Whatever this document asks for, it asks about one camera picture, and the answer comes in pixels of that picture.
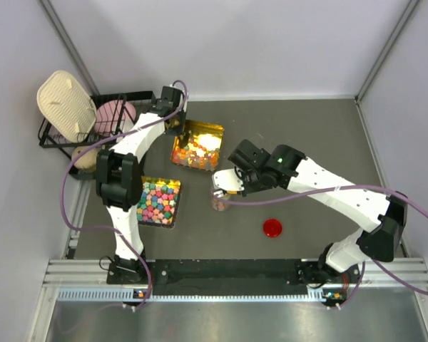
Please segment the green tin translucent star candies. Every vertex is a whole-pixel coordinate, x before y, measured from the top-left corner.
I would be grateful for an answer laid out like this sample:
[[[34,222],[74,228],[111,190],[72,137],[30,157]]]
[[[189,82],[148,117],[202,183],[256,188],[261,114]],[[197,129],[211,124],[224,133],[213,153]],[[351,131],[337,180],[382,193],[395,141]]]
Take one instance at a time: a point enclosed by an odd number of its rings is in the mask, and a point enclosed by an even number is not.
[[[187,120],[184,133],[175,137],[171,162],[179,166],[214,172],[220,161],[224,131],[221,125]]]

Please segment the clear plastic cup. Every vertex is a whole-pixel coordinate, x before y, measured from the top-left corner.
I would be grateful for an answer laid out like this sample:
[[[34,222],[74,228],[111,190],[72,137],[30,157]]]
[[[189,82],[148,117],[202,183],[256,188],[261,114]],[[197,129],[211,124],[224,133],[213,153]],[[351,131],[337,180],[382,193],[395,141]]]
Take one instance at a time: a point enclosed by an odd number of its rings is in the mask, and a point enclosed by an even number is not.
[[[211,204],[212,204],[212,207],[214,210],[219,211],[219,212],[223,212],[227,208],[229,208],[230,205],[227,203],[227,201],[230,199],[218,199],[218,198],[214,197],[213,193],[216,190],[225,190],[225,189],[217,186],[214,182],[212,182],[211,189],[210,189]]]

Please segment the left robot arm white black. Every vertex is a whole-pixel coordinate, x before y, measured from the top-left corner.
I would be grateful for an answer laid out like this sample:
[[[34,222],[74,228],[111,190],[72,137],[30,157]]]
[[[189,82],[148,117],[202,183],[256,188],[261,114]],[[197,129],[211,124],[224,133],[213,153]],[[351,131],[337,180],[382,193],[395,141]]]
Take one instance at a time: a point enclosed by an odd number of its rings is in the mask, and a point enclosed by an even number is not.
[[[138,227],[138,203],[143,193],[141,161],[161,135],[183,133],[187,99],[186,88],[164,86],[160,98],[146,112],[137,114],[127,135],[97,154],[96,194],[106,206],[116,238],[108,284],[144,284],[151,280]]]

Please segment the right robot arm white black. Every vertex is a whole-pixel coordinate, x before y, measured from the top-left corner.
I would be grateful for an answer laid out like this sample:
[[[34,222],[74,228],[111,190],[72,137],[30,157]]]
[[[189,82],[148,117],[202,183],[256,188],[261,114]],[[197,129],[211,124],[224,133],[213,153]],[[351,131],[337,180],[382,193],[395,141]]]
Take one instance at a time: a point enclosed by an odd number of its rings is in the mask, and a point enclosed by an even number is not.
[[[403,195],[358,187],[287,145],[267,152],[243,140],[228,159],[233,169],[214,177],[223,192],[245,197],[280,187],[314,199],[357,224],[354,233],[328,244],[319,256],[317,268],[325,276],[338,276],[368,259],[394,260],[407,219]]]

